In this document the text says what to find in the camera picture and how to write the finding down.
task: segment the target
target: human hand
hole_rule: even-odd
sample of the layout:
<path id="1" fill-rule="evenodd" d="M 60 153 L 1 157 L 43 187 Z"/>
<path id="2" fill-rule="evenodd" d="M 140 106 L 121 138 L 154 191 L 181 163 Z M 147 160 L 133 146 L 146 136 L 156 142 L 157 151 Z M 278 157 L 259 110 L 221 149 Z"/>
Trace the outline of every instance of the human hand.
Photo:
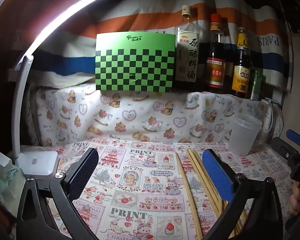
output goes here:
<path id="1" fill-rule="evenodd" d="M 295 181 L 292 186 L 293 194 L 290 197 L 289 213 L 293 216 L 300 212 L 300 182 Z"/>

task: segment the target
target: green checkered box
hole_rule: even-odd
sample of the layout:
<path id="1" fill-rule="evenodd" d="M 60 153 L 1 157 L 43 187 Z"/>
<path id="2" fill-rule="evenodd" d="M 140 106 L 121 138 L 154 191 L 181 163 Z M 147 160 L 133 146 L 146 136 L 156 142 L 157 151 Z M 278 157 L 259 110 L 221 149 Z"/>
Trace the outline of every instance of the green checkered box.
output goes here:
<path id="1" fill-rule="evenodd" d="M 97 90 L 171 92 L 175 36 L 150 32 L 97 35 Z"/>

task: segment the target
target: plastic cup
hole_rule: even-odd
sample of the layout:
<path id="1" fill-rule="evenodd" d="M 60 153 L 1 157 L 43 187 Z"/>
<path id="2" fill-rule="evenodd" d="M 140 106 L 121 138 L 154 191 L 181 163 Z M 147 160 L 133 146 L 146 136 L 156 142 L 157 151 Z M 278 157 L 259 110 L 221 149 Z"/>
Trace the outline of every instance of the plastic cup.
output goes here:
<path id="1" fill-rule="evenodd" d="M 253 116 L 248 114 L 235 116 L 232 121 L 229 150 L 239 156 L 247 155 L 261 127 L 262 122 Z"/>

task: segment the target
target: blue stripe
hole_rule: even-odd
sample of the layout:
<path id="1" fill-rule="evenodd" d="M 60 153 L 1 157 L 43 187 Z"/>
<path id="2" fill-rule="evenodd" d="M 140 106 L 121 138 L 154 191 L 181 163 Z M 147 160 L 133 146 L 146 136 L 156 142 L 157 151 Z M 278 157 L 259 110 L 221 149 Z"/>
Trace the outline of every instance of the blue stripe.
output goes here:
<path id="1" fill-rule="evenodd" d="M 199 48 L 199 63 L 203 63 L 206 61 L 209 53 L 209 44 L 201 43 Z M 225 57 L 228 62 L 233 62 L 235 48 L 236 46 L 234 44 L 225 44 Z M 286 78 L 289 76 L 289 63 L 285 63 L 283 57 L 277 53 L 260 53 L 252 51 L 251 59 L 255 67 L 278 71 Z M 62 76 L 68 76 L 78 72 L 94 74 L 95 58 L 63 57 L 43 50 L 37 50 L 34 53 L 34 61 L 31 69 L 53 71 Z"/>

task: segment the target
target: white bottle cap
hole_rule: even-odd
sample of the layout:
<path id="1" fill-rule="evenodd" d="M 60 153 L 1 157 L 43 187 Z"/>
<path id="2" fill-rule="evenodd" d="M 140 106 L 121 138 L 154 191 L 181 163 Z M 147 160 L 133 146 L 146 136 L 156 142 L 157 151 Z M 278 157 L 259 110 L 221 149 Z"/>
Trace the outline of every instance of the white bottle cap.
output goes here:
<path id="1" fill-rule="evenodd" d="M 182 16 L 190 16 L 191 15 L 190 6 L 189 5 L 183 5 L 181 14 L 182 14 Z"/>

